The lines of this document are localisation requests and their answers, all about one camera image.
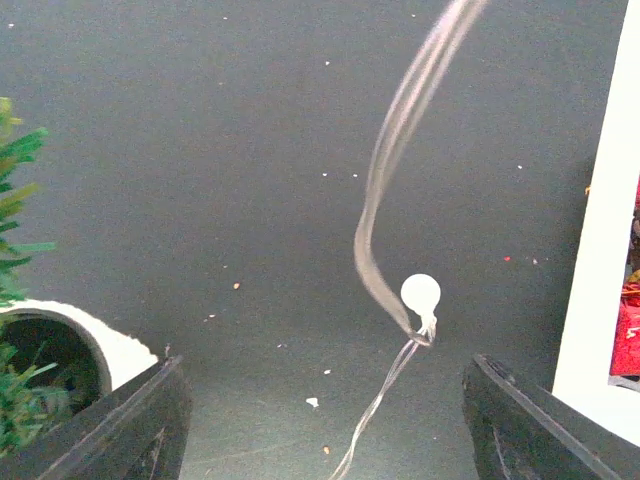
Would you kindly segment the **white perforated plastic basket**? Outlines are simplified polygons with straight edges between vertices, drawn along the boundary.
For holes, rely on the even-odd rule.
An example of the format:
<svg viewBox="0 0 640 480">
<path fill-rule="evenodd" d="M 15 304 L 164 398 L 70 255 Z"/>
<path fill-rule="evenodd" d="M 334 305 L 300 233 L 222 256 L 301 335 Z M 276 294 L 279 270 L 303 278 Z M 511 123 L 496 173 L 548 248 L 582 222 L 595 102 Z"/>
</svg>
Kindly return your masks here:
<svg viewBox="0 0 640 480">
<path fill-rule="evenodd" d="M 639 4 L 628 3 L 596 152 L 552 394 L 639 442 L 639 395 L 609 382 L 639 179 Z"/>
</svg>

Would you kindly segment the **red gift box ornament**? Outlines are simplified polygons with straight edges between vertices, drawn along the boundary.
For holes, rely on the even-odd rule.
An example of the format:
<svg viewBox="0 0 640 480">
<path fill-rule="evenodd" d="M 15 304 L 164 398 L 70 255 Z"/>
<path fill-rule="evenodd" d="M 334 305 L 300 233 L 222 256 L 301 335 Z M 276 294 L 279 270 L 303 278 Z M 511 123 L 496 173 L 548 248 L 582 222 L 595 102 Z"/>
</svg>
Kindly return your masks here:
<svg viewBox="0 0 640 480">
<path fill-rule="evenodd" d="M 639 297 L 621 297 L 610 374 L 639 375 Z"/>
</svg>

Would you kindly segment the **small green christmas tree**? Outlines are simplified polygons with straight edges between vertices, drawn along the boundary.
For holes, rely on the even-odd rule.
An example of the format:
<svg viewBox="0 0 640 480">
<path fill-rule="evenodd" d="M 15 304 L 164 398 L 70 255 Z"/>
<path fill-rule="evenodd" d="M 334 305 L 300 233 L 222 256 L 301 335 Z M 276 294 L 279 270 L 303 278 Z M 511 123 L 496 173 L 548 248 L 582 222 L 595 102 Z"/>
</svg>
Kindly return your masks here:
<svg viewBox="0 0 640 480">
<path fill-rule="evenodd" d="M 34 161 L 48 132 L 14 138 L 20 119 L 1 100 L 1 456 L 26 449 L 82 410 L 158 363 L 139 340 L 69 304 L 28 298 L 18 268 L 51 243 L 16 244 L 7 235 L 38 187 L 15 187 L 14 170 Z"/>
</svg>

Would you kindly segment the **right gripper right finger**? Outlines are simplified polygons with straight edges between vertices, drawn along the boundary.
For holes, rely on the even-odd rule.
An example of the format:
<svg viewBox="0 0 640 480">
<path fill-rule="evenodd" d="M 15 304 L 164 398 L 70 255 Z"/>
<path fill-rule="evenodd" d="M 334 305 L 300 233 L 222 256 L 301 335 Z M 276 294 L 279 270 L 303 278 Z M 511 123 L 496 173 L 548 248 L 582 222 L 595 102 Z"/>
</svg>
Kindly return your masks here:
<svg viewBox="0 0 640 480">
<path fill-rule="evenodd" d="M 637 479 L 639 447 L 494 358 L 464 369 L 463 412 L 481 479 Z"/>
</svg>

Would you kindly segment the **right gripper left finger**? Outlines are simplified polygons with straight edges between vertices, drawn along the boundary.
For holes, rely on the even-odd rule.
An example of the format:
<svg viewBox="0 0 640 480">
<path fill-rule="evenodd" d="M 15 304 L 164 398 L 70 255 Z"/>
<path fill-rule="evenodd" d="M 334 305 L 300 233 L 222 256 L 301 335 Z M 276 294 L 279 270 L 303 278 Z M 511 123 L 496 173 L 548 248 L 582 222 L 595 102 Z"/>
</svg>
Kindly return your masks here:
<svg viewBox="0 0 640 480">
<path fill-rule="evenodd" d="M 177 479 L 192 394 L 171 357 L 1 460 L 3 479 Z"/>
</svg>

